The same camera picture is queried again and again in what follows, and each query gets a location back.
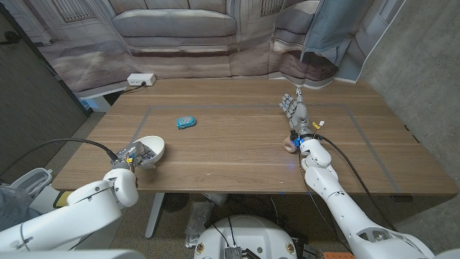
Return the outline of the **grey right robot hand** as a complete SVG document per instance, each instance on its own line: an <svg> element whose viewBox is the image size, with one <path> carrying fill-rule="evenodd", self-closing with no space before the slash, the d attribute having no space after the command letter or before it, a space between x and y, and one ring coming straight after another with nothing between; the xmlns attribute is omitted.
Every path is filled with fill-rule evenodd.
<svg viewBox="0 0 460 259"><path fill-rule="evenodd" d="M313 133L310 127L308 111L303 103L301 88L296 89L295 98L289 94L285 94L279 106L288 118L288 123L292 130L295 130L299 135Z"/></svg>

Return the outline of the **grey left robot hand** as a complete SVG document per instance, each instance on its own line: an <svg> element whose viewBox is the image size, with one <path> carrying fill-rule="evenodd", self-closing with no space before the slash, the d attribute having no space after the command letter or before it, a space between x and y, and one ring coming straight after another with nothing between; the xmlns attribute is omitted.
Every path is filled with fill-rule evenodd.
<svg viewBox="0 0 460 259"><path fill-rule="evenodd" d="M142 142L133 142L116 153L117 159L111 161L112 168L124 168L134 172L139 167L143 170L155 167L157 153Z"/></svg>

